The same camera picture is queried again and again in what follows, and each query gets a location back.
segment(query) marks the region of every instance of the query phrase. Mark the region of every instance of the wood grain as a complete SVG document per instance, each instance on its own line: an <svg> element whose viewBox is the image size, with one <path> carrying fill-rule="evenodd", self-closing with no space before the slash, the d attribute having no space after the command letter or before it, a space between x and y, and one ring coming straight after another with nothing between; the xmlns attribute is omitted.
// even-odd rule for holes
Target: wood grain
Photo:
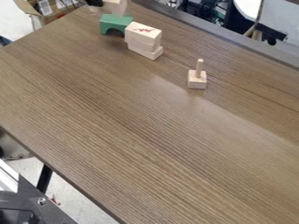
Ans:
<svg viewBox="0 0 299 224"><path fill-rule="evenodd" d="M299 223L299 72L132 4L148 60L85 9L0 52L0 125L126 223ZM205 60L205 91L187 88Z"/></svg>

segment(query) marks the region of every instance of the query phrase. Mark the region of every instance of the wooden block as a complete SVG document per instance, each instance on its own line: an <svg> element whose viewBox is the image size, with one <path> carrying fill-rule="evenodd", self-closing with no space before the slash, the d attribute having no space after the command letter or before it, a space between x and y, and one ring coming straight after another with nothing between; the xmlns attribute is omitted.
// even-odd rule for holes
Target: wooden block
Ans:
<svg viewBox="0 0 299 224"><path fill-rule="evenodd" d="M103 9L121 18L128 8L128 0L103 0Z"/></svg>
<svg viewBox="0 0 299 224"><path fill-rule="evenodd" d="M145 24L132 22L127 26L125 36L127 38L134 38L144 44L154 45L161 39L162 31Z"/></svg>
<svg viewBox="0 0 299 224"><path fill-rule="evenodd" d="M113 9L117 8L117 6L120 4L121 0L102 0L104 5L102 9L105 11L113 11Z"/></svg>
<svg viewBox="0 0 299 224"><path fill-rule="evenodd" d="M144 51L143 49L140 49L140 48L135 47L134 45L131 45L130 43L128 43L128 49L135 53L139 53L142 56L144 56L150 60L156 60L158 57L160 57L163 54L162 46L159 46L154 52L147 52L147 51Z"/></svg>
<svg viewBox="0 0 299 224"><path fill-rule="evenodd" d="M112 9L112 14L121 18L128 8L128 1L121 0L117 7Z"/></svg>
<svg viewBox="0 0 299 224"><path fill-rule="evenodd" d="M145 44L143 42L140 42L138 40L136 40L135 38L131 38L131 37L125 37L125 42L128 44L131 44L135 47L138 47L140 49L143 49L144 51L147 52L154 52L159 46L160 46L160 40L157 41L154 45L149 45L149 44Z"/></svg>
<svg viewBox="0 0 299 224"><path fill-rule="evenodd" d="M197 77L196 70L189 70L188 73L188 88L206 88L206 71L201 71L200 77Z"/></svg>

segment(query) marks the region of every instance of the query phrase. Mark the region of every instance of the wooden peg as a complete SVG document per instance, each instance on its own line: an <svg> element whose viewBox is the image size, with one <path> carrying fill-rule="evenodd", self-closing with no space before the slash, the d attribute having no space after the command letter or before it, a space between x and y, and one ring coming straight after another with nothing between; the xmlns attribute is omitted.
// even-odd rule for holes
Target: wooden peg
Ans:
<svg viewBox="0 0 299 224"><path fill-rule="evenodd" d="M206 72L204 69L204 60L198 59L198 64L196 65L196 70L189 70L188 73L188 88L206 88Z"/></svg>
<svg viewBox="0 0 299 224"><path fill-rule="evenodd" d="M196 65L196 74L195 76L197 78L200 78L201 76L201 71L204 69L204 60L203 59L198 59L198 64Z"/></svg>

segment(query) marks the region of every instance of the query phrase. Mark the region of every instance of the table leg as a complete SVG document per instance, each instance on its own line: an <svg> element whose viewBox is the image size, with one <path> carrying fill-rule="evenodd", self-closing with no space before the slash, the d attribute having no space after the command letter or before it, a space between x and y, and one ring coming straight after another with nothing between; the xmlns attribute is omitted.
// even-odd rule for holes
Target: table leg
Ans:
<svg viewBox="0 0 299 224"><path fill-rule="evenodd" d="M183 6L183 11L187 11L189 0L183 0L181 6Z"/></svg>
<svg viewBox="0 0 299 224"><path fill-rule="evenodd" d="M49 183L50 183L50 180L51 180L51 176L52 176L52 173L53 171L44 164L43 166L43 170L42 172L40 173L40 176L39 176L39 180L38 180L38 184L37 184L37 188L43 193L45 194L48 186L49 186Z"/></svg>

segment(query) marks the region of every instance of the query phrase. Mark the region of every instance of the small wooden cylinder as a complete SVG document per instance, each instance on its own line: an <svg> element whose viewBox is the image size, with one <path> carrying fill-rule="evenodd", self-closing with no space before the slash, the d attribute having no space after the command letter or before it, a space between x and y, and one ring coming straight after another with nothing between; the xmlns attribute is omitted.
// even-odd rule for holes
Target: small wooden cylinder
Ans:
<svg viewBox="0 0 299 224"><path fill-rule="evenodd" d="M204 60L198 59L198 64L196 65L196 74L197 78L200 78L201 71L204 69Z"/></svg>

